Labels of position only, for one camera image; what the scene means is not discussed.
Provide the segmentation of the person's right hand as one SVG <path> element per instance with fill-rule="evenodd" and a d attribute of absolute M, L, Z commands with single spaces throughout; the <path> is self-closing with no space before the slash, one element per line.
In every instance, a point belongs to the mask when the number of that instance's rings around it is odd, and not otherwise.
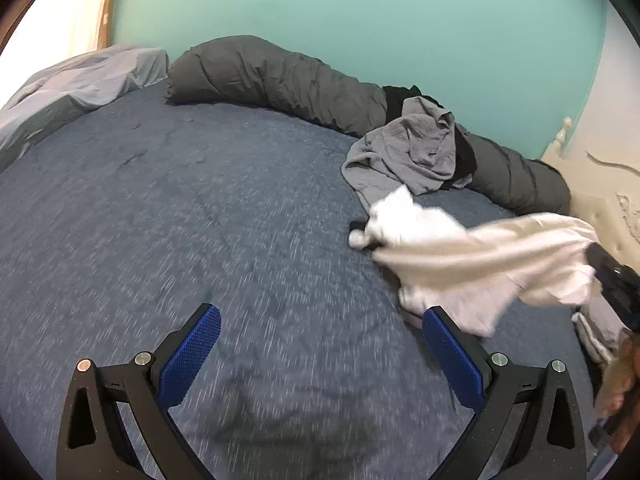
<path fill-rule="evenodd" d="M 626 394 L 634 386 L 639 385 L 639 336 L 625 335 L 620 340 L 620 350 L 603 374 L 600 391 L 594 401 L 599 418 L 609 418 L 618 413 L 625 402 Z M 626 415 L 611 440 L 611 448 L 615 454 L 623 452 L 632 435 L 639 426 L 639 400 Z"/>

